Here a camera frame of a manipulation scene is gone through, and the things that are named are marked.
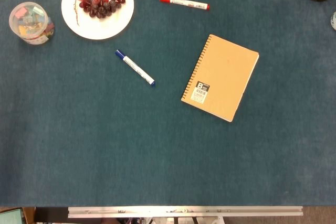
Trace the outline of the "red grape bunch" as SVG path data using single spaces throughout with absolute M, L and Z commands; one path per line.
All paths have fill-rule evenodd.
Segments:
M 126 0 L 75 0 L 73 9 L 79 26 L 78 9 L 82 9 L 91 18 L 104 19 L 119 10 Z

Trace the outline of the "white round plate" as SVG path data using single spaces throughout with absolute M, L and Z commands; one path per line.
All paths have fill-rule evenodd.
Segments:
M 110 17 L 91 18 L 79 7 L 79 0 L 62 0 L 61 12 L 65 23 L 77 35 L 92 39 L 108 39 L 122 32 L 130 22 L 134 11 L 134 0 L 125 0 L 120 9 Z

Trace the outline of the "aluminium profile rail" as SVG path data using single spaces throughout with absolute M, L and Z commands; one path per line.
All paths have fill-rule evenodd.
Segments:
M 302 216 L 302 206 L 69 207 L 69 218 Z

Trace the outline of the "clear jar of binder clips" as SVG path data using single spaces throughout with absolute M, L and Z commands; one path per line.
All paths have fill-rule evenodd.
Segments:
M 23 41 L 41 45 L 52 38 L 55 25 L 46 11 L 35 2 L 17 5 L 9 16 L 9 26 Z

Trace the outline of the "kraft spiral notebook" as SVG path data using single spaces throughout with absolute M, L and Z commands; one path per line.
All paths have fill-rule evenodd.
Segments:
M 259 53 L 210 34 L 181 101 L 232 122 Z

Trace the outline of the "teal felt table mat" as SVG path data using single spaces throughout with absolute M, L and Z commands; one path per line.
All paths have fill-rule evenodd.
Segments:
M 336 0 L 191 1 L 93 41 L 0 0 L 0 206 L 336 205 Z M 24 2 L 46 43 L 11 30 Z M 230 123 L 181 101 L 209 34 L 259 53 Z

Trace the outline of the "green screen device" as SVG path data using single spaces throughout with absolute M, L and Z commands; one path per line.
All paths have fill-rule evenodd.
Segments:
M 0 224 L 24 224 L 22 211 L 15 209 L 0 213 Z

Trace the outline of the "red whiteboard marker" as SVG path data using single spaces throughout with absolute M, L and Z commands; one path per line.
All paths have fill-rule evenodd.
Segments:
M 210 9 L 210 5 L 207 3 L 201 3 L 201 2 L 191 1 L 191 0 L 160 0 L 160 2 L 182 5 L 182 6 L 198 8 L 198 9 L 203 9 L 203 10 Z

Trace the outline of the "blue whiteboard marker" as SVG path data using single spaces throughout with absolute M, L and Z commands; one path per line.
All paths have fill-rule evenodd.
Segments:
M 123 60 L 129 67 L 131 67 L 138 75 L 140 75 L 150 86 L 155 86 L 155 80 L 140 68 L 133 60 L 126 56 L 121 50 L 117 49 L 115 55 Z

